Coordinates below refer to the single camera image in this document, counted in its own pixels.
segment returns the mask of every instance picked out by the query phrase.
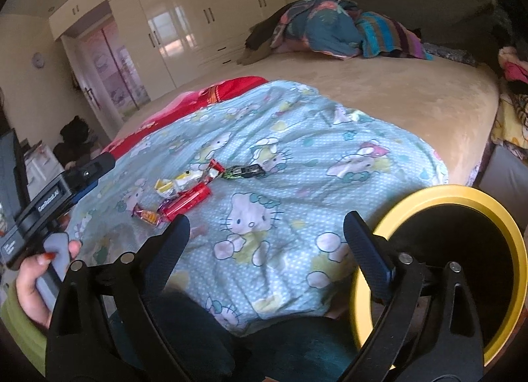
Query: yellow bucket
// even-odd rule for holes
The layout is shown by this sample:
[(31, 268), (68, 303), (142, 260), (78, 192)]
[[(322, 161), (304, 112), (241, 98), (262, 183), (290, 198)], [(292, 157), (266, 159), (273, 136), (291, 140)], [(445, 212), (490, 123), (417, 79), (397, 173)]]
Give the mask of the yellow bucket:
[[(506, 209), (479, 190), (439, 185), (402, 200), (374, 233), (418, 261), (462, 265), (477, 305), (488, 365), (517, 324), (528, 284), (526, 247)], [(370, 289), (361, 271), (352, 284), (350, 322), (356, 344), (362, 347), (373, 321)]]

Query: metal bolt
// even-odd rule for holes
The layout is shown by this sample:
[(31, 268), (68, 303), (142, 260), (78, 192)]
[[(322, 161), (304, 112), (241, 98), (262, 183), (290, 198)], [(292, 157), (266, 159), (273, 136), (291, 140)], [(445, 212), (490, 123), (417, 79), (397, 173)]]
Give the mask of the metal bolt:
[(401, 253), (398, 256), (398, 260), (400, 260), (403, 264), (411, 264), (413, 262), (413, 258), (407, 253)]
[(451, 262), (449, 268), (456, 273), (459, 273), (462, 270), (462, 267), (457, 262)]
[(134, 253), (123, 254), (120, 260), (123, 264), (132, 263), (134, 261)]
[(80, 261), (80, 260), (75, 260), (71, 265), (70, 265), (70, 269), (72, 269), (73, 271), (79, 271), (83, 268), (83, 262)]

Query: open door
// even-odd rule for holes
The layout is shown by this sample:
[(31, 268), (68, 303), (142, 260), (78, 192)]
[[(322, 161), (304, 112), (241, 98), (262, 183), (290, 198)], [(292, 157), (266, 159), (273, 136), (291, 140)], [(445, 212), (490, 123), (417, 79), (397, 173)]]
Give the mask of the open door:
[(123, 120), (105, 89), (96, 67), (83, 49), (83, 42), (66, 35), (61, 36), (61, 40), (86, 100), (110, 140), (114, 140), (123, 126)]

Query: white wardrobe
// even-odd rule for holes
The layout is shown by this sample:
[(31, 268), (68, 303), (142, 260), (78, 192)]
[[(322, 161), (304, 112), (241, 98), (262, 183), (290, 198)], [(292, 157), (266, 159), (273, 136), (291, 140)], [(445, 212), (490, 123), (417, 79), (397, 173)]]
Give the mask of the white wardrobe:
[(105, 1), (151, 100), (235, 62), (249, 28), (285, 4), (284, 0), (69, 0), (49, 19), (54, 37)]

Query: hello kitty blanket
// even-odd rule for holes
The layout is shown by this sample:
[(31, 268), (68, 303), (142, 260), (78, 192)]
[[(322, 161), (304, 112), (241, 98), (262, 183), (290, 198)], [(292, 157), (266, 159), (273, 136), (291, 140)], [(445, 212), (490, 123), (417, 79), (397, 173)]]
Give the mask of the hello kitty blanket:
[(317, 89), (266, 83), (143, 138), (71, 213), (68, 233), (88, 264), (136, 251), (154, 228), (131, 217), (156, 210), (154, 184), (215, 158), (259, 163), (259, 179), (213, 181), (186, 215), (191, 240), (170, 287), (187, 292), (228, 330), (252, 333), (271, 318), (323, 315), (354, 268), (343, 237), (351, 210), (374, 226), (398, 201), (447, 183), (435, 151), (410, 132), (346, 109)]

